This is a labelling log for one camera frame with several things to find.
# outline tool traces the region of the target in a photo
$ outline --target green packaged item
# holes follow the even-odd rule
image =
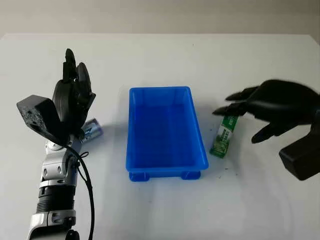
[[[237,116],[225,116],[219,127],[210,154],[223,158],[227,154],[229,141],[237,123]]]

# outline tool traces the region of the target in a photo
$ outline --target blue plastic tray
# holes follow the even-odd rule
[[[198,179],[207,168],[190,88],[131,88],[126,152],[131,181]]]

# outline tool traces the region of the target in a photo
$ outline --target white table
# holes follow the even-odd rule
[[[0,236],[25,239],[38,201],[45,140],[28,129],[16,102],[52,97],[66,48],[89,70],[97,97],[88,119],[104,136],[83,146],[94,187],[96,240],[318,240],[320,176],[299,181],[278,152],[304,136],[298,127],[253,145],[264,122],[239,119],[225,159],[208,156],[201,179],[130,182],[125,169],[129,89],[190,86],[208,151],[224,98],[270,78],[320,91],[320,48],[306,35],[8,34],[0,41]],[[90,208],[78,179],[74,227],[85,240]]]

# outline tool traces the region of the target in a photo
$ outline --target wire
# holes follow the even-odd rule
[[[89,152],[88,152],[88,151],[85,151],[85,152],[83,152],[83,153],[80,154],[80,157],[82,157],[82,158],[84,159],[84,158],[86,158],[88,155],[89,155]],[[77,166],[76,169],[78,170],[78,172],[79,172],[81,178],[83,179],[83,181],[86,182],[87,180],[86,180],[85,177],[82,175],[82,172],[80,171],[79,166]]]
[[[89,240],[93,239],[93,235],[94,235],[94,228],[95,228],[95,203],[94,203],[94,193],[93,193],[93,189],[92,189],[92,184],[91,184],[91,179],[90,179],[90,175],[87,169],[87,166],[84,162],[84,160],[82,159],[82,156],[85,158],[86,156],[88,156],[88,152],[83,152],[81,155],[79,155],[79,153],[77,153],[76,150],[74,150],[72,147],[66,145],[64,146],[66,149],[68,149],[80,162],[83,170],[84,170],[84,174],[86,179],[84,178],[84,176],[80,173],[82,179],[85,182],[86,187],[88,188],[88,193],[89,193],[89,199],[90,199],[90,209],[91,209],[91,224],[90,224],[90,233],[89,233]]]

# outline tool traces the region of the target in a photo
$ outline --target robotic hand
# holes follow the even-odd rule
[[[79,240],[74,195],[77,173],[82,165],[89,191],[93,238],[95,210],[90,176],[79,155],[85,136],[88,110],[96,95],[85,64],[76,66],[73,52],[67,49],[63,63],[63,79],[58,81],[52,100],[31,95],[17,103],[25,124],[47,139],[46,158],[42,164],[39,200],[31,217],[28,240]]]
[[[279,155],[285,168],[299,180],[320,172],[320,96],[317,92],[298,83],[272,79],[234,93],[226,100],[235,103],[218,108],[213,114],[243,116],[248,112],[269,122],[252,137],[253,144],[280,136],[298,125],[311,124],[305,137],[283,148]]]

